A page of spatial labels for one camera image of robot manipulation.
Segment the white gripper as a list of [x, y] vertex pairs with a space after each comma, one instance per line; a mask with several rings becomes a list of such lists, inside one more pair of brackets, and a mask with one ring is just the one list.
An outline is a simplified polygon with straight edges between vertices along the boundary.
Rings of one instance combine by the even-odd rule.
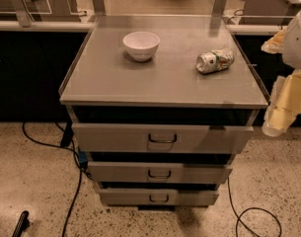
[[264, 115], [262, 132], [270, 137], [285, 133], [301, 114], [301, 70], [278, 76], [271, 93], [270, 107]]

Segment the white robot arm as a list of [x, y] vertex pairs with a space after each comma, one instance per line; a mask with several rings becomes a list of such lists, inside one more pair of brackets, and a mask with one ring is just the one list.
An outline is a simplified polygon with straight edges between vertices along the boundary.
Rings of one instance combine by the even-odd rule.
[[277, 77], [264, 115], [263, 133], [277, 137], [301, 114], [301, 10], [285, 30], [262, 45], [262, 51], [281, 53], [283, 63], [294, 69], [287, 77]]

